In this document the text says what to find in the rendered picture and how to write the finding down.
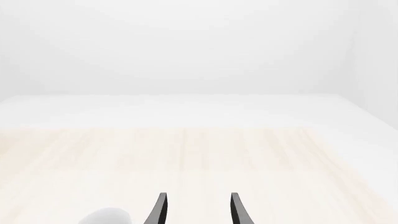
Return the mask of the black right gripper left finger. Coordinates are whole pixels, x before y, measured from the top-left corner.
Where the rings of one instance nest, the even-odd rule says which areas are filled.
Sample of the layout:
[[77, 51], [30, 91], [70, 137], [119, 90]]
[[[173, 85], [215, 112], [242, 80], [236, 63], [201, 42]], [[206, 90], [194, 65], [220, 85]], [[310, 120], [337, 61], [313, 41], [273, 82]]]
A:
[[165, 224], [167, 218], [167, 209], [167, 194], [162, 192], [159, 194], [159, 197], [144, 224]]

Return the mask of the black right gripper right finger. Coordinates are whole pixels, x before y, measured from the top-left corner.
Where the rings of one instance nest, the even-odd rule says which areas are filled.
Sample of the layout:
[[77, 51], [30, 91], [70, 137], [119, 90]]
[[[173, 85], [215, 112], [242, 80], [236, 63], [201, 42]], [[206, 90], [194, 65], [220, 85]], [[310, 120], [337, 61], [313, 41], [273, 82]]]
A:
[[230, 210], [233, 224], [254, 224], [236, 192], [231, 194]]

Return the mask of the small pale grey rounded plate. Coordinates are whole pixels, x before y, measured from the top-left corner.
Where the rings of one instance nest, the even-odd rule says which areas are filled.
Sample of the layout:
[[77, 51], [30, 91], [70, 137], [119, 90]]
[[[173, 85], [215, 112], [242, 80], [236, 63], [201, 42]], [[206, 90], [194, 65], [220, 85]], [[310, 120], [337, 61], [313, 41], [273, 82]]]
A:
[[132, 224], [128, 212], [121, 208], [101, 208], [82, 218], [78, 224]]

